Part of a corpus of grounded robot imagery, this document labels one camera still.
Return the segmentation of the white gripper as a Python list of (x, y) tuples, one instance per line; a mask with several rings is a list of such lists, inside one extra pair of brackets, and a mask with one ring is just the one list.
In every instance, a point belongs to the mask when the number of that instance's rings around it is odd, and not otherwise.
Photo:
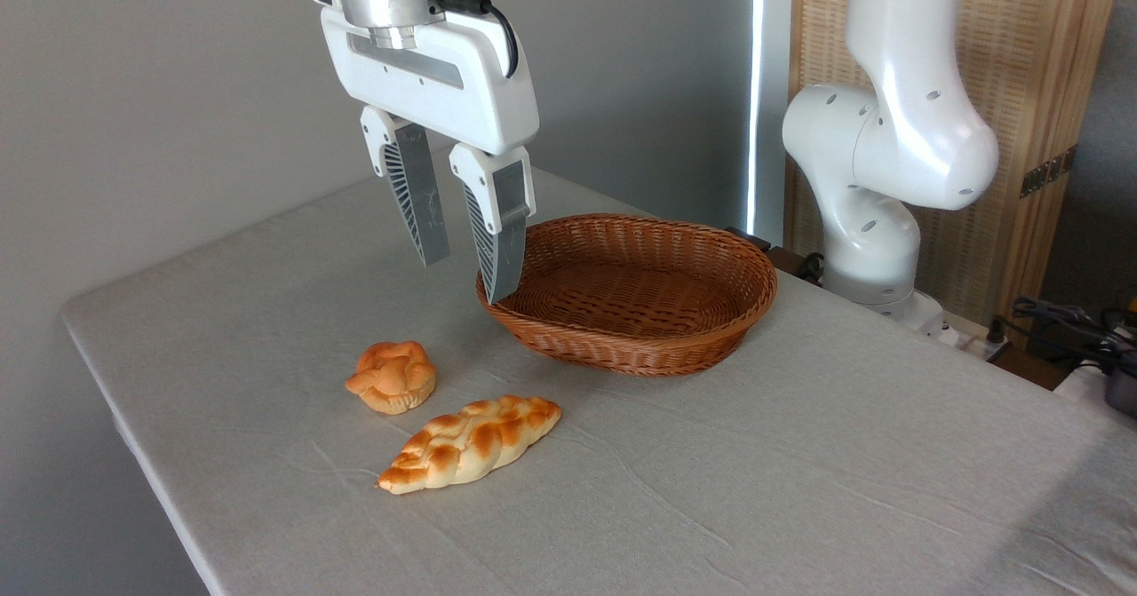
[(528, 216), (536, 214), (529, 152), (518, 147), (539, 129), (528, 61), (520, 58), (506, 78), (499, 22), (460, 13), (418, 26), (416, 45), (402, 50), (374, 45), (366, 30), (329, 6), (321, 22), (346, 94), (370, 105), (359, 118), (370, 162), (393, 190), (422, 263), (449, 256), (428, 129), (462, 142), (449, 163), (465, 187), (485, 299), (493, 305), (511, 296), (522, 275)]

